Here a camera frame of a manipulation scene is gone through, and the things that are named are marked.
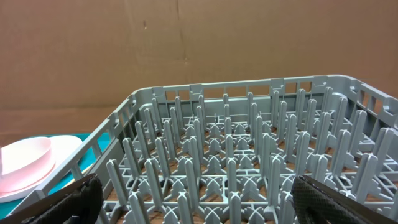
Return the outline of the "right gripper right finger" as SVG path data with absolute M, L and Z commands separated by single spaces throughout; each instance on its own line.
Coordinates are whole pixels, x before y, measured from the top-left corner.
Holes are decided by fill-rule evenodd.
M 291 194 L 300 224 L 397 224 L 307 175 L 294 179 Z

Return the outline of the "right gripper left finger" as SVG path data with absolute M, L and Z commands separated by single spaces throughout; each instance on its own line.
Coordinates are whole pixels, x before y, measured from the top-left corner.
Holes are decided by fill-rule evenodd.
M 3 218 L 1 224 L 95 223 L 103 201 L 101 181 L 90 174 Z

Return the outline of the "grey dishwasher rack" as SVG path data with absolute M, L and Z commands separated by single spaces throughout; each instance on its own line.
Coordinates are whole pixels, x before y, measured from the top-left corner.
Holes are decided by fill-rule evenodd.
M 142 88 L 9 215 L 68 171 L 98 175 L 96 223 L 299 223 L 299 175 L 397 221 L 397 100 L 345 75 Z

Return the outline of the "white round plate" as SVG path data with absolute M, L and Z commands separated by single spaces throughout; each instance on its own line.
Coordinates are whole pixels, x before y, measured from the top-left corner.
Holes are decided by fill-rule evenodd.
M 82 143 L 78 138 L 75 139 L 74 137 L 60 137 L 57 141 L 52 139 L 50 140 L 52 143 L 52 155 L 55 159 L 55 166 L 53 169 L 46 176 L 28 187 L 14 192 L 1 192 L 1 202 L 9 202 L 11 200 L 22 198 L 23 196 L 28 196 L 36 188 L 36 186 L 41 184 L 53 171 L 55 171 L 55 169 L 59 167 L 61 163 L 63 163 Z

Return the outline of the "pink bowl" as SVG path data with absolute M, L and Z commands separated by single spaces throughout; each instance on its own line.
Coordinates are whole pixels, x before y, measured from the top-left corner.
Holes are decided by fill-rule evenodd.
M 1 148 L 1 192 L 14 192 L 46 176 L 55 166 L 46 137 L 23 139 Z

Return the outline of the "teal plastic tray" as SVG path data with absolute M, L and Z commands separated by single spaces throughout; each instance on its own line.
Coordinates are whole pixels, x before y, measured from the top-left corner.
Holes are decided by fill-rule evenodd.
M 75 139 L 78 138 L 80 142 L 83 142 L 89 134 L 72 134 L 72 135 L 47 135 L 48 138 L 57 141 L 60 137 L 74 137 Z M 109 134 L 104 133 L 98 138 L 98 144 L 101 149 L 101 152 L 103 152 L 107 145 L 110 142 Z M 87 168 L 89 165 L 93 164 L 95 162 L 96 158 L 94 155 L 94 152 L 92 149 L 89 149 L 85 152 L 82 158 L 79 159 L 78 165 L 81 168 L 81 171 L 83 169 Z M 49 195 L 54 194 L 55 192 L 59 191 L 62 187 L 65 187 L 69 181 L 73 179 L 72 173 L 68 171 L 63 178 L 49 191 Z M 22 198 L 11 200 L 9 202 L 1 202 L 1 219 L 7 217 L 13 209 L 15 209 L 25 198 L 23 196 Z

